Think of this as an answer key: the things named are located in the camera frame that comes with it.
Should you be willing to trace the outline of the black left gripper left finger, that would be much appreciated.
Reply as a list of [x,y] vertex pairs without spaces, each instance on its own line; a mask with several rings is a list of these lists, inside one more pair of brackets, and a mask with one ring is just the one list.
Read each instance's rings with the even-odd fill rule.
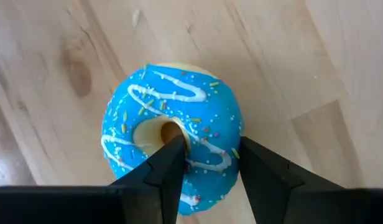
[[175,224],[185,172],[185,138],[174,137],[130,173],[121,189],[125,224]]

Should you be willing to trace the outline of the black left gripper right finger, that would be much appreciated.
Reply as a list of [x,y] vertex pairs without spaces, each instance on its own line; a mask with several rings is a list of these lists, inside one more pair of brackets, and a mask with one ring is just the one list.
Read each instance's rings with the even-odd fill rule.
[[245,136],[239,155],[240,175],[257,224],[283,224],[288,200],[297,187],[342,189]]

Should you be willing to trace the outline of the blue glazed donut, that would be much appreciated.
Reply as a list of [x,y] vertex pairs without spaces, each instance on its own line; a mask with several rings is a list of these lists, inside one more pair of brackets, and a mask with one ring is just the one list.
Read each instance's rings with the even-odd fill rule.
[[164,145],[172,124],[185,138],[186,169],[178,211],[211,209],[238,179],[241,110],[227,84],[182,63],[144,65],[108,101],[101,126],[104,156],[116,178],[130,173]]

